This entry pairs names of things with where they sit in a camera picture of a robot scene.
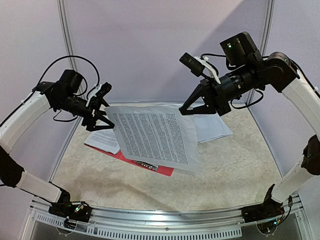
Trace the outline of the printed paper sheet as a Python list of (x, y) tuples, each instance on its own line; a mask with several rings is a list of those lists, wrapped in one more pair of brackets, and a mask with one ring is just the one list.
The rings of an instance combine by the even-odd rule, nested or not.
[(97, 148), (104, 152), (116, 155), (120, 151), (119, 143), (112, 129), (104, 129), (92, 132), (84, 141), (84, 144)]
[(123, 156), (189, 172), (200, 171), (195, 119), (170, 106), (109, 106)]

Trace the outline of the stack of printed papers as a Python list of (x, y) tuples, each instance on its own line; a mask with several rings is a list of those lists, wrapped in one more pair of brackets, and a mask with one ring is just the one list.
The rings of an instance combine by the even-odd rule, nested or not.
[(194, 122), (199, 143), (213, 141), (233, 134), (217, 113), (195, 115)]

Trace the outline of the red file folder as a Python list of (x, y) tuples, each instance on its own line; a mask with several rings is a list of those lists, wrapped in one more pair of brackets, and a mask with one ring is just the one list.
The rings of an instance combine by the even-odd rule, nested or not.
[(172, 167), (167, 167), (167, 166), (156, 165), (156, 164), (151, 164), (151, 163), (145, 163), (145, 162), (142, 162), (142, 161), (136, 161), (136, 160), (127, 159), (127, 158), (124, 157), (124, 155), (122, 154), (121, 151), (119, 151), (116, 154), (113, 154), (111, 152), (104, 151), (104, 150), (99, 149), (97, 147), (90, 146), (90, 145), (88, 145), (86, 143), (85, 143), (85, 145), (90, 147), (90, 148), (92, 148), (92, 149), (94, 149), (94, 150), (97, 150), (97, 151), (99, 151), (101, 153), (104, 153), (104, 154), (106, 154), (106, 155), (108, 155), (110, 157), (113, 157), (115, 159), (121, 160), (121, 161), (126, 162), (128, 164), (131, 164), (131, 165), (134, 165), (134, 166), (137, 166), (137, 167), (140, 167), (140, 168), (143, 168), (143, 169), (146, 169), (146, 170), (149, 170), (149, 171), (152, 171), (152, 172), (155, 172), (155, 173), (167, 176), (167, 177), (171, 177), (173, 172), (174, 172), (174, 168), (172, 168)]

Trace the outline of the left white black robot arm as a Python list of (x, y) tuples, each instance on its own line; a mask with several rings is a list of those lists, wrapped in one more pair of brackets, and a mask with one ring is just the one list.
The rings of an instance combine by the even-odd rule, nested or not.
[(21, 136), (48, 110), (61, 110), (82, 118), (82, 126), (89, 132), (113, 129), (101, 106), (108, 107), (104, 96), (111, 84), (98, 84), (88, 99), (77, 95), (84, 77), (66, 69), (56, 82), (39, 83), (20, 106), (0, 125), (0, 180), (7, 187), (18, 188), (50, 203), (63, 216), (74, 213), (74, 205), (63, 198), (63, 189), (26, 171), (10, 155)]

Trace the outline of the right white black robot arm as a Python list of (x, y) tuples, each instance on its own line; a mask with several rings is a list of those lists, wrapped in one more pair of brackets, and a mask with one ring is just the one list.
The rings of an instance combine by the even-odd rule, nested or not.
[(232, 102), (250, 90), (262, 93), (272, 86), (302, 114), (314, 131), (302, 159), (269, 188), (258, 213), (269, 218), (293, 192), (320, 173), (320, 95), (300, 67), (282, 52), (262, 56), (250, 34), (238, 33), (220, 43), (228, 73), (218, 76), (203, 56), (184, 53), (180, 62), (202, 80), (179, 111), (183, 115), (218, 114), (233, 108)]

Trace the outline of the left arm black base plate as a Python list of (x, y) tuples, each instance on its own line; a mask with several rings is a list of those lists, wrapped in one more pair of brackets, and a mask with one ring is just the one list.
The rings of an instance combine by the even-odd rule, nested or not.
[(92, 210), (93, 208), (85, 201), (71, 202), (68, 198), (62, 198), (52, 203), (48, 212), (58, 217), (88, 223)]

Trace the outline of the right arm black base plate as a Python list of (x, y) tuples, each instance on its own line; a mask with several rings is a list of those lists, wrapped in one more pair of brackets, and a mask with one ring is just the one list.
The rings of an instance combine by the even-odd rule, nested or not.
[(271, 219), (285, 212), (282, 205), (264, 205), (263, 203), (245, 206), (240, 210), (245, 223)]

